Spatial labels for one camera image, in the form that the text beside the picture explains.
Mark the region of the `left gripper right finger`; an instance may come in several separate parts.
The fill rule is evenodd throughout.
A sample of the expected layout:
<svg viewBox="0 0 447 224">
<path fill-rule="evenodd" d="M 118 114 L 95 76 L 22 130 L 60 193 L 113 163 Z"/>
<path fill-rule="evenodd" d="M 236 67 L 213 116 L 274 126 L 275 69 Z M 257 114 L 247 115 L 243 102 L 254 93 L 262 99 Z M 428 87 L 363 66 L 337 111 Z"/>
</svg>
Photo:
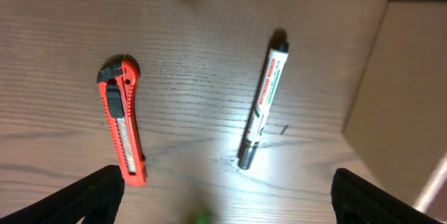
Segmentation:
<svg viewBox="0 0 447 224">
<path fill-rule="evenodd" d="M 345 168 L 330 195 L 337 224 L 441 224 Z"/>
</svg>

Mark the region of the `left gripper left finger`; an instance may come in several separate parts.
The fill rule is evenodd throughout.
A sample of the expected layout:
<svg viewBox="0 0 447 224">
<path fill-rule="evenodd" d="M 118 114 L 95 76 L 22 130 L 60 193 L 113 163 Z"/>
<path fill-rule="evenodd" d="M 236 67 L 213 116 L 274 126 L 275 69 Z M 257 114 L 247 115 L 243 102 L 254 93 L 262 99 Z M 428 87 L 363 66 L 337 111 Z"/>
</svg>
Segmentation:
<svg viewBox="0 0 447 224">
<path fill-rule="evenodd" d="M 56 193 L 1 218 L 2 223 L 114 223 L 125 183 L 107 165 Z"/>
</svg>

